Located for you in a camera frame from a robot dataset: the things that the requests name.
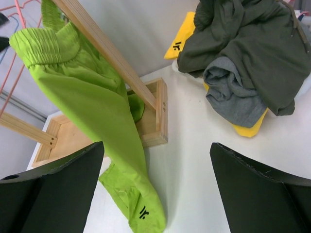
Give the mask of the yellow shorts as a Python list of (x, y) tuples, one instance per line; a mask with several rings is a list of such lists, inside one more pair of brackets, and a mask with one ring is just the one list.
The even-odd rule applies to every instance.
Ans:
[[(183, 50), (186, 40), (193, 34), (195, 30), (195, 25), (193, 22), (194, 16), (195, 16), (195, 12), (187, 12), (186, 17), (181, 27), (179, 28), (175, 39), (173, 40), (172, 44), (170, 45), (166, 54), (164, 55), (164, 59), (173, 61), (172, 69), (173, 71), (177, 73), (181, 73), (178, 70), (178, 64), (177, 64), (178, 55)], [(259, 132), (263, 119), (265, 115), (267, 114), (268, 110), (269, 109), (266, 108), (266, 110), (261, 115), (261, 117), (256, 122), (256, 124), (251, 128), (246, 128), (246, 127), (242, 127), (242, 126), (238, 126), (234, 124), (231, 124), (231, 125), (233, 126), (234, 130), (237, 132), (238, 135), (251, 138)]]

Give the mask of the lime green shorts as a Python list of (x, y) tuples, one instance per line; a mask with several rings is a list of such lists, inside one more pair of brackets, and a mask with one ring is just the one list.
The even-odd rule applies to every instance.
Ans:
[(135, 122), (143, 101), (128, 95), (117, 71), (51, 0), (41, 3), (42, 28), (13, 34), (10, 45), (46, 97), (89, 139), (102, 141), (111, 162), (100, 183), (135, 233), (161, 233), (164, 210), (152, 186)]

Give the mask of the dark olive shorts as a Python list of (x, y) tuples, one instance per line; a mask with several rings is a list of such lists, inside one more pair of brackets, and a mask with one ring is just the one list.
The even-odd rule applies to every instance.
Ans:
[(194, 33), (177, 58), (182, 73), (199, 76), (229, 58), (245, 88), (255, 89), (276, 116), (295, 110), (294, 98), (311, 71), (311, 45), (282, 0), (202, 0)]

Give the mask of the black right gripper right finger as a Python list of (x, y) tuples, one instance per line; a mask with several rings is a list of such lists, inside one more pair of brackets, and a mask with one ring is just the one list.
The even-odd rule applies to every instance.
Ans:
[(210, 157), (232, 233), (309, 233), (311, 181), (212, 143)]

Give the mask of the pink wire hanger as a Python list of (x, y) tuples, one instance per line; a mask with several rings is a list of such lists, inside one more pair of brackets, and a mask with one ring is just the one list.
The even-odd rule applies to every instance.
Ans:
[(18, 55), (11, 49), (7, 50), (0, 58), (0, 99), (3, 104), (0, 106), (0, 116), (3, 115), (13, 92), (22, 76), (25, 65)]
[(0, 12), (21, 29), (42, 26), (41, 0), (1, 0)]

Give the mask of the grey shorts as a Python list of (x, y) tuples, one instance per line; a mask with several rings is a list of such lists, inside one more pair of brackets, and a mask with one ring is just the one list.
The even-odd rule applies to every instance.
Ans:
[(255, 89), (243, 87), (236, 66), (227, 57), (212, 61), (203, 79), (208, 86), (206, 99), (212, 108), (234, 125), (252, 128), (267, 109)]

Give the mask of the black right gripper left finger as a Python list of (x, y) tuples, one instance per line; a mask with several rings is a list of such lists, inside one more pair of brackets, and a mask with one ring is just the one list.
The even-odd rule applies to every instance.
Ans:
[(84, 231), (104, 157), (102, 142), (0, 181), (2, 233)]

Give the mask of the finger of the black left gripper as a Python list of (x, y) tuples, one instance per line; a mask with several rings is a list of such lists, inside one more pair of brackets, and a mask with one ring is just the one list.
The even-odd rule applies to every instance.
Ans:
[(0, 27), (3, 27), (7, 23), (9, 23), (10, 20), (8, 19), (7, 16), (5, 16), (3, 13), (0, 13)]
[(4, 51), (10, 46), (8, 37), (0, 37), (0, 52)]

